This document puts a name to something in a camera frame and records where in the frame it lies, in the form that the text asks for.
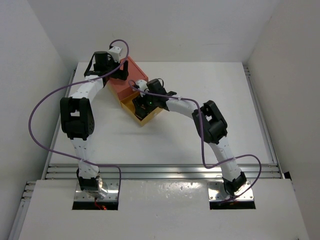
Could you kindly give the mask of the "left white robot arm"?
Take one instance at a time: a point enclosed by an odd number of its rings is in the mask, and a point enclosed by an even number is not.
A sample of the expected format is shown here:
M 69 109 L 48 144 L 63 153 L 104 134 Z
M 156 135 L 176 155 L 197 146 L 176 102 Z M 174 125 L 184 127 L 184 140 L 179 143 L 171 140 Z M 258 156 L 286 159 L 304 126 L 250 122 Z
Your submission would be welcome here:
M 94 198 L 105 195 L 99 167 L 89 163 L 93 152 L 91 135 L 95 129 L 91 102 L 110 78 L 127 79 L 129 62 L 123 61 L 123 69 L 117 69 L 121 64 L 121 52 L 122 48 L 117 46 L 110 47 L 108 51 L 94 52 L 84 72 L 85 83 L 70 97 L 60 100 L 61 129 L 80 158 L 76 172 L 80 189 Z

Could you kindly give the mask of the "orange drawer box shell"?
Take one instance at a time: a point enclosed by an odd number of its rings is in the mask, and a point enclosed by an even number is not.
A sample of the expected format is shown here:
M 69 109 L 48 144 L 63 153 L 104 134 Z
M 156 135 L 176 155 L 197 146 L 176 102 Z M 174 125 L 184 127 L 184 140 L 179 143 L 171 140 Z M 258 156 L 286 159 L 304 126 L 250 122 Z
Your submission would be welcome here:
M 129 84 L 129 80 L 137 81 L 137 80 L 145 80 L 149 81 L 148 76 L 143 72 L 143 70 L 135 63 L 135 61 L 129 56 L 128 57 L 128 77 L 127 80 L 120 80 L 115 78 L 110 78 L 107 82 L 106 86 L 110 90 L 110 92 L 113 94 L 115 99 L 120 103 L 118 98 L 118 89 L 120 86 L 124 86 L 126 84 Z

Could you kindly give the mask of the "orange drawer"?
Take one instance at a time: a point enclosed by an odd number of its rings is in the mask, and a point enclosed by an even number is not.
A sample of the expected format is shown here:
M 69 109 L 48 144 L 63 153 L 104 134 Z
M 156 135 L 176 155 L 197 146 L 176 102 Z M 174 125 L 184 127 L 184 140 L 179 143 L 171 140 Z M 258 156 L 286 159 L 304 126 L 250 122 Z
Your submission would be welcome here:
M 119 101 L 122 101 L 126 99 L 127 97 L 137 94 L 138 91 L 134 90 L 132 87 L 130 87 L 129 84 L 121 85 L 117 91 L 117 96 Z

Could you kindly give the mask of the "yellow drawer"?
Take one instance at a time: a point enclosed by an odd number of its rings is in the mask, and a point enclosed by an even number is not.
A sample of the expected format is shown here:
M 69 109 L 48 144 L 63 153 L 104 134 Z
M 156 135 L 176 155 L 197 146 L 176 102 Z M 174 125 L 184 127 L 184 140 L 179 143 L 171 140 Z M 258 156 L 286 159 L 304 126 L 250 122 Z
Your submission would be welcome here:
M 120 101 L 124 111 L 133 118 L 141 127 L 155 118 L 162 109 L 159 107 L 146 106 L 141 95 L 136 92 Z

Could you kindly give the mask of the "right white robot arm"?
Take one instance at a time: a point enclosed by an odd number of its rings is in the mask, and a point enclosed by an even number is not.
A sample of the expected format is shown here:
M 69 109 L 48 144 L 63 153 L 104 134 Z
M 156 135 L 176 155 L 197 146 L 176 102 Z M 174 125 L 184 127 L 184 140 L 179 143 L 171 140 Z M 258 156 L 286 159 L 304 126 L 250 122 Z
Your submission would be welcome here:
M 204 144 L 207 143 L 221 167 L 225 192 L 235 196 L 235 193 L 246 183 L 247 178 L 236 163 L 227 138 L 228 124 L 215 102 L 209 100 L 200 106 L 193 99 L 181 97 L 174 91 L 167 92 L 159 79 L 149 82 L 130 80 L 128 84 L 133 90 L 139 92 L 147 105 L 179 113 L 193 120 L 200 137 L 202 157 L 205 157 Z

